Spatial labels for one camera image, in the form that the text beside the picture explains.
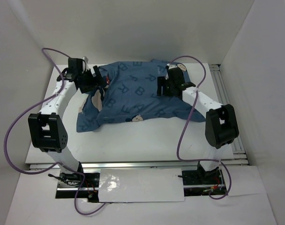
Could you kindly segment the blue printed pillowcase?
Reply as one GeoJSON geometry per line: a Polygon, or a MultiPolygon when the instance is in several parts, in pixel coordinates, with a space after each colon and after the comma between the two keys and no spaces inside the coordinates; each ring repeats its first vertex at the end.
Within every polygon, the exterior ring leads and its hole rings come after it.
{"type": "Polygon", "coordinates": [[[198,111],[177,97],[157,96],[157,78],[167,74],[161,60],[118,61],[99,67],[107,86],[88,93],[79,109],[76,131],[95,131],[104,124],[178,117],[204,122],[198,111]]]}

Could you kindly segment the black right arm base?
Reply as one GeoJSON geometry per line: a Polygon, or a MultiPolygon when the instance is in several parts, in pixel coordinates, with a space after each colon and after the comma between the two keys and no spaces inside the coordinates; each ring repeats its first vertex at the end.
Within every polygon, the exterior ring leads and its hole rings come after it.
{"type": "Polygon", "coordinates": [[[218,168],[206,177],[200,170],[182,170],[177,176],[183,182],[185,197],[224,195],[227,191],[222,171],[218,168]]]}

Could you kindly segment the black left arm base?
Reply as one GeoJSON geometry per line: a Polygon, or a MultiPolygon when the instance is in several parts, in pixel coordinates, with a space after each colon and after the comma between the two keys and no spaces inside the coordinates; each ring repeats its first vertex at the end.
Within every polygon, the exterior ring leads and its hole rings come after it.
{"type": "Polygon", "coordinates": [[[98,203],[98,189],[100,181],[100,172],[85,172],[85,180],[82,183],[83,176],[63,174],[48,174],[50,178],[57,180],[56,199],[74,199],[78,191],[77,198],[86,199],[89,203],[98,203]]]}

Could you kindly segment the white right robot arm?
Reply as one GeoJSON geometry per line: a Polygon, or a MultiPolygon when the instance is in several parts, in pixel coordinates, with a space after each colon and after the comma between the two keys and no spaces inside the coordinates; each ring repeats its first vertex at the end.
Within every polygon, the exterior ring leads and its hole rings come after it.
{"type": "Polygon", "coordinates": [[[166,69],[167,74],[157,78],[157,96],[177,97],[192,106],[177,146],[176,155],[180,161],[186,161],[180,158],[179,150],[192,113],[196,110],[205,117],[205,138],[210,147],[204,158],[196,161],[197,180],[206,184],[218,170],[223,146],[231,144],[239,136],[234,107],[216,102],[199,90],[206,78],[205,69],[204,77],[198,85],[185,81],[181,68],[167,64],[166,69]]]}

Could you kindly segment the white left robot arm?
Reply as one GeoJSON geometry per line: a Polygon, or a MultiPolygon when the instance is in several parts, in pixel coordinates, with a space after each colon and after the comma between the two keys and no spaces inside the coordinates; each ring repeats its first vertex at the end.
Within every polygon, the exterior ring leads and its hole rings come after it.
{"type": "Polygon", "coordinates": [[[62,73],[56,79],[54,97],[38,113],[29,115],[28,124],[33,146],[59,165],[58,180],[80,187],[85,181],[85,175],[81,162],[74,158],[67,146],[68,133],[62,117],[78,90],[87,93],[97,86],[103,86],[105,81],[98,66],[89,68],[86,57],[69,58],[68,66],[62,73]]]}

